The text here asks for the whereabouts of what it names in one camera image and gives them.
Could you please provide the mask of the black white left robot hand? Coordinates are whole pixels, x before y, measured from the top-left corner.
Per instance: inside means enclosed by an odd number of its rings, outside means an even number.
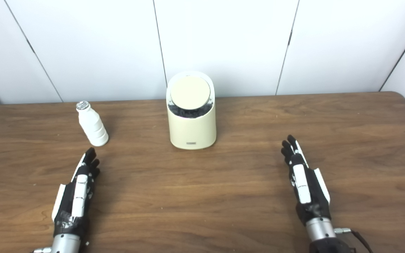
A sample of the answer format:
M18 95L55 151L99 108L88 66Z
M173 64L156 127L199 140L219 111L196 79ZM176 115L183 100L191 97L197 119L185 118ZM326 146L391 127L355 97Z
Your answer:
M89 148L80 159L72 179L59 186L52 212L54 234L74 234L83 239L87 234L95 180L100 174L95 148Z

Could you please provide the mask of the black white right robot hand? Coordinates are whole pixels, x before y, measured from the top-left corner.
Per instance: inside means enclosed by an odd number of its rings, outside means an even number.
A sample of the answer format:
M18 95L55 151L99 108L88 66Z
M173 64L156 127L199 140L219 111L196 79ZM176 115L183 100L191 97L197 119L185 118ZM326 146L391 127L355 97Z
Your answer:
M297 216L303 225L315 218L331 219L330 195L320 169L309 167L304 152L293 135L282 141L281 153L288 166L288 178L297 198Z

